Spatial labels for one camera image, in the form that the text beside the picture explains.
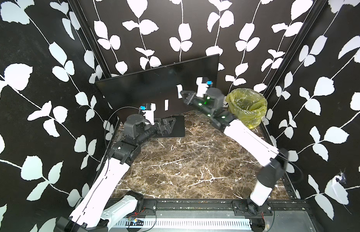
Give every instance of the black wallpaper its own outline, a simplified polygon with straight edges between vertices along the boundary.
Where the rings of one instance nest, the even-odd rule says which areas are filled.
[[[221,53],[217,87],[227,94],[235,88],[255,88],[259,92],[265,89],[313,1],[89,0],[79,3],[114,75]],[[184,27],[179,35],[181,24]],[[286,34],[289,37],[284,36],[288,25],[292,25]],[[135,48],[148,53],[144,55]],[[280,51],[280,55],[273,58],[268,53],[270,49],[271,53]],[[153,59],[151,66],[145,62],[147,59]],[[273,60],[277,62],[271,69],[269,61]],[[261,71],[265,61],[266,68]]]
[[[53,231],[56,217],[69,216],[87,193],[105,151],[103,120],[111,110],[89,83],[94,69],[103,75],[93,56],[86,57],[93,68],[85,62],[91,49],[68,20],[69,5],[57,5],[0,1],[1,232]]]
[[[264,122],[303,170],[294,188],[325,230],[360,231],[360,0],[329,2],[270,94]]]

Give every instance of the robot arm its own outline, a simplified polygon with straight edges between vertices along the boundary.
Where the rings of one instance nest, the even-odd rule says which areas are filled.
[[[210,118],[212,125],[234,139],[263,166],[257,174],[257,183],[247,199],[249,212],[253,215],[261,211],[276,182],[283,176],[287,161],[279,153],[286,154],[263,141],[232,113],[223,108],[224,95],[217,88],[209,88],[204,97],[194,91],[181,91],[185,104],[192,105]]]

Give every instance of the monitor screen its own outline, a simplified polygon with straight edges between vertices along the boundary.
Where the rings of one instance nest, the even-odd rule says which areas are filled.
[[[183,103],[181,90],[197,91],[197,79],[207,77],[216,87],[219,54],[155,67],[96,82],[113,110],[144,103],[154,103],[154,118],[164,118],[192,110]],[[138,110],[124,108],[117,112],[122,122]]]

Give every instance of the yellow plastic bag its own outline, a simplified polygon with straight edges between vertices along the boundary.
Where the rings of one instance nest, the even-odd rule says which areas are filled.
[[[248,88],[233,90],[225,101],[229,104],[228,110],[250,129],[260,125],[268,109],[265,97]]]

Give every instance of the marble floor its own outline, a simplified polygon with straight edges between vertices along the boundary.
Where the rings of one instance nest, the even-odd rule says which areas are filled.
[[[129,190],[146,198],[245,199],[251,194],[261,168],[256,159],[206,116],[196,111],[183,115],[185,137],[151,139],[112,197]],[[259,129],[253,132],[263,136]],[[271,199],[288,199],[281,181]]]

